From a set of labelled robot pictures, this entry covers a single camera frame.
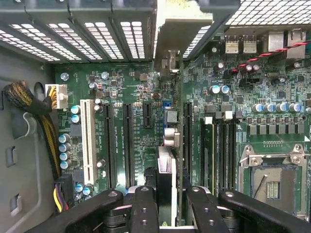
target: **yellow wire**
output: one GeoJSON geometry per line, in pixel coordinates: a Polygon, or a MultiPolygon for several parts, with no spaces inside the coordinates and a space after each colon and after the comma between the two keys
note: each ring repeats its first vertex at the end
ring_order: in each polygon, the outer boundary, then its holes
{"type": "Polygon", "coordinates": [[[56,206],[58,208],[58,212],[62,212],[62,206],[61,206],[61,204],[59,203],[59,201],[57,199],[56,188],[54,189],[53,197],[54,197],[55,204],[56,204],[56,206]]]}

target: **red wire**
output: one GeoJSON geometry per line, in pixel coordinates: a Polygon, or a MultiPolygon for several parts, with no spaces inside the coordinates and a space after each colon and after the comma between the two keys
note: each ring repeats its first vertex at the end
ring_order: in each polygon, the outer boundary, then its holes
{"type": "Polygon", "coordinates": [[[240,68],[246,66],[247,63],[250,63],[250,62],[254,62],[254,61],[257,61],[259,58],[262,58],[262,57],[268,57],[272,54],[277,54],[277,53],[280,53],[280,52],[283,52],[283,51],[286,51],[286,50],[289,50],[291,48],[296,48],[296,47],[299,47],[299,46],[302,46],[302,45],[306,45],[308,43],[311,43],[311,40],[306,40],[305,42],[301,42],[301,43],[295,43],[293,44],[292,46],[287,46],[285,48],[281,48],[281,49],[277,49],[273,52],[266,52],[266,53],[262,53],[261,55],[259,55],[258,57],[254,57],[254,58],[251,58],[251,59],[248,59],[245,63],[241,63],[238,65],[237,68],[235,69],[232,69],[231,71],[232,72],[238,72],[240,68]]]}

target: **black pcie slot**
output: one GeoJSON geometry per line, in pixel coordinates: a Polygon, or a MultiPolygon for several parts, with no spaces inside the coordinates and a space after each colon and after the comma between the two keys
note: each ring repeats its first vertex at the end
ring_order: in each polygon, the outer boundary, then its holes
{"type": "Polygon", "coordinates": [[[123,134],[126,188],[134,186],[134,135],[133,135],[133,107],[131,104],[123,105],[123,134]]]}
{"type": "Polygon", "coordinates": [[[228,188],[234,189],[236,170],[236,121],[230,121],[229,126],[229,161],[228,161],[228,188]]]}
{"type": "Polygon", "coordinates": [[[144,128],[152,128],[152,104],[143,103],[142,105],[144,128]]]}
{"type": "Polygon", "coordinates": [[[104,115],[104,137],[106,144],[106,177],[107,187],[115,188],[117,186],[116,174],[116,144],[113,106],[110,103],[103,104],[104,115]]]}
{"type": "Polygon", "coordinates": [[[192,103],[184,103],[184,159],[192,180],[192,103]]]}

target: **screw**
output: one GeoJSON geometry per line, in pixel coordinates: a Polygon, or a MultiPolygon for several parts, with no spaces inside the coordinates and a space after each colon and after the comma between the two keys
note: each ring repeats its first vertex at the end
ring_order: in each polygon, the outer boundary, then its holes
{"type": "Polygon", "coordinates": [[[199,188],[198,188],[198,187],[193,187],[192,190],[193,190],[194,192],[199,192],[199,188]]]}
{"type": "Polygon", "coordinates": [[[63,81],[67,81],[69,79],[69,74],[67,73],[62,73],[60,75],[60,79],[63,80],[63,81]]]}
{"type": "Polygon", "coordinates": [[[234,196],[234,194],[231,193],[231,192],[226,192],[225,195],[226,195],[227,197],[230,197],[230,198],[234,196]]]}
{"type": "Polygon", "coordinates": [[[118,194],[115,191],[112,191],[111,193],[108,194],[108,196],[110,196],[110,197],[115,197],[117,195],[118,194]]]}
{"type": "Polygon", "coordinates": [[[147,187],[143,187],[143,188],[141,188],[140,190],[141,190],[141,191],[148,191],[148,190],[149,190],[149,188],[147,188],[147,187]]]}
{"type": "Polygon", "coordinates": [[[107,80],[109,78],[108,72],[101,73],[101,78],[104,79],[104,80],[107,80]]]}

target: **silver capacitor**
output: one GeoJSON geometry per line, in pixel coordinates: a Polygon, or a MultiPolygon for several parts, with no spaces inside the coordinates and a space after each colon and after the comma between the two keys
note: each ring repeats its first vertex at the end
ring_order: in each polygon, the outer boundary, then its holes
{"type": "Polygon", "coordinates": [[[278,103],[276,105],[276,111],[279,113],[286,112],[287,111],[287,104],[286,103],[278,103]]]}
{"type": "Polygon", "coordinates": [[[275,109],[274,105],[271,104],[271,103],[265,104],[264,107],[263,107],[263,110],[266,113],[272,113],[272,112],[274,112],[274,109],[275,109]]]}
{"type": "Polygon", "coordinates": [[[103,104],[103,100],[99,99],[99,98],[96,98],[94,103],[97,104],[97,105],[102,105],[103,104]]]}
{"type": "Polygon", "coordinates": [[[253,111],[254,113],[261,113],[261,112],[263,111],[263,106],[262,106],[262,104],[260,104],[260,103],[254,104],[254,105],[252,106],[252,111],[253,111]]]}
{"type": "Polygon", "coordinates": [[[100,161],[97,162],[96,167],[102,168],[106,165],[105,159],[101,159],[100,161]]]}
{"type": "Polygon", "coordinates": [[[102,113],[103,112],[103,107],[99,105],[94,105],[94,111],[97,113],[102,113]]]}
{"type": "Polygon", "coordinates": [[[301,106],[299,103],[291,103],[290,106],[288,107],[290,112],[300,112],[301,106]]]}

